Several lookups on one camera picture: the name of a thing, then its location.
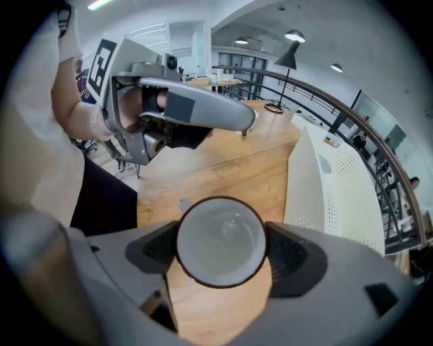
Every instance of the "black pants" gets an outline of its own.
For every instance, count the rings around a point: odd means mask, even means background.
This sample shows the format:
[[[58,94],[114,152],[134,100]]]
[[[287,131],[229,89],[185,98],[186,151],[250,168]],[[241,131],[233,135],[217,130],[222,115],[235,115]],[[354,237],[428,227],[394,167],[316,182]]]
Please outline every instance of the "black pants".
[[[137,227],[137,193],[85,156],[83,185],[70,223],[86,236]]]

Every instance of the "shirt sleeve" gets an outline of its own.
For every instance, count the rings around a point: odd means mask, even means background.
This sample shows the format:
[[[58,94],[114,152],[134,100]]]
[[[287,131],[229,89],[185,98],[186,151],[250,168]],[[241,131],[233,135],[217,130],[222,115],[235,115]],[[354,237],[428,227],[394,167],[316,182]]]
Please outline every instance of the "shirt sleeve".
[[[71,12],[68,29],[59,39],[59,63],[82,54],[76,25],[76,10],[73,6]]]

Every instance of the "person's hand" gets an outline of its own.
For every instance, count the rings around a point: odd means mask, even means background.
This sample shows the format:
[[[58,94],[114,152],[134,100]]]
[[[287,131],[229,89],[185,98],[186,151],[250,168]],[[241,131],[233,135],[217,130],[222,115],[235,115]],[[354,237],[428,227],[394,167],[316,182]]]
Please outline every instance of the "person's hand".
[[[166,106],[166,91],[161,91],[156,97],[158,107],[165,108]],[[141,88],[129,89],[119,98],[120,121],[123,127],[128,128],[139,121],[139,115],[143,113],[141,104]]]

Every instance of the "floor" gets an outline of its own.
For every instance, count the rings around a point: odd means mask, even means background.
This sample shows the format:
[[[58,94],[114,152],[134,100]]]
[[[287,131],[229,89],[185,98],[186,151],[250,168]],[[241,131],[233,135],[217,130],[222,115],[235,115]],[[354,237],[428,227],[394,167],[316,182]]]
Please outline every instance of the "floor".
[[[117,148],[117,150],[124,154],[123,149],[120,147],[119,143],[114,137],[112,142],[114,143],[114,146]],[[107,172],[113,174],[117,179],[123,181],[129,187],[138,191],[137,171],[135,170],[135,165],[125,163],[126,166],[124,171],[119,172],[117,161],[114,161],[110,157],[106,149],[99,143],[97,144],[96,148],[97,150],[92,150],[87,157],[92,159],[98,166],[101,166]]]

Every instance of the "cup rim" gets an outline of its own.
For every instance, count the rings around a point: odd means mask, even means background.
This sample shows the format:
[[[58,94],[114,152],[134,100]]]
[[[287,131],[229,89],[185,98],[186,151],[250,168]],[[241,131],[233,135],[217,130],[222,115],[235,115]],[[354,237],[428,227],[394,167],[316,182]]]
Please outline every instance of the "cup rim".
[[[251,210],[251,211],[254,213],[254,215],[257,217],[258,221],[260,222],[260,225],[262,226],[262,231],[263,231],[263,233],[264,233],[264,235],[265,235],[265,252],[263,253],[263,258],[261,259],[259,265],[257,266],[257,269],[255,269],[255,271],[253,271],[253,273],[251,273],[251,274],[248,275],[245,279],[243,279],[243,281],[239,281],[239,282],[237,282],[237,283],[235,283],[235,284],[231,284],[231,285],[222,285],[222,286],[221,286],[221,285],[213,285],[213,284],[209,284],[209,283],[207,283],[207,282],[204,282],[204,281],[200,280],[199,278],[196,278],[196,277],[195,277],[193,274],[191,274],[191,272],[189,272],[189,270],[185,267],[185,265],[183,264],[183,262],[182,262],[182,260],[181,260],[181,256],[179,255],[179,252],[178,252],[178,250],[177,250],[177,239],[178,239],[178,237],[179,237],[179,233],[180,233],[180,230],[181,230],[181,226],[182,226],[183,220],[185,219],[186,215],[187,215],[187,214],[188,214],[192,209],[194,209],[195,207],[197,207],[199,204],[201,204],[201,203],[203,203],[203,202],[206,202],[206,201],[209,201],[209,200],[211,200],[211,199],[231,199],[232,201],[236,201],[236,202],[239,202],[239,203],[245,205],[245,206],[246,206],[249,210]],[[240,199],[237,199],[237,198],[235,198],[235,197],[224,196],[224,195],[211,196],[211,197],[203,198],[203,199],[201,199],[201,200],[195,202],[193,205],[191,205],[191,206],[187,209],[187,211],[186,211],[185,213],[183,213],[181,219],[179,220],[179,223],[178,223],[178,225],[177,225],[177,229],[176,229],[175,242],[176,242],[176,243],[175,243],[175,248],[176,248],[175,255],[176,255],[177,261],[178,261],[179,265],[181,266],[182,270],[183,270],[183,271],[186,273],[186,275],[188,275],[192,280],[198,282],[199,284],[201,284],[201,285],[203,285],[203,286],[205,286],[205,287],[209,287],[209,288],[211,288],[211,289],[230,289],[230,288],[232,288],[232,287],[240,286],[240,285],[244,284],[245,282],[249,281],[249,280],[250,280],[254,275],[256,275],[257,272],[262,268],[263,263],[265,262],[265,258],[266,258],[267,254],[268,254],[268,233],[267,233],[266,228],[265,228],[265,223],[263,222],[263,220],[262,220],[262,218],[260,217],[260,215],[259,215],[259,214],[256,212],[256,210],[255,210],[251,205],[249,205],[248,203],[246,203],[246,202],[244,202],[244,201],[241,201]]]

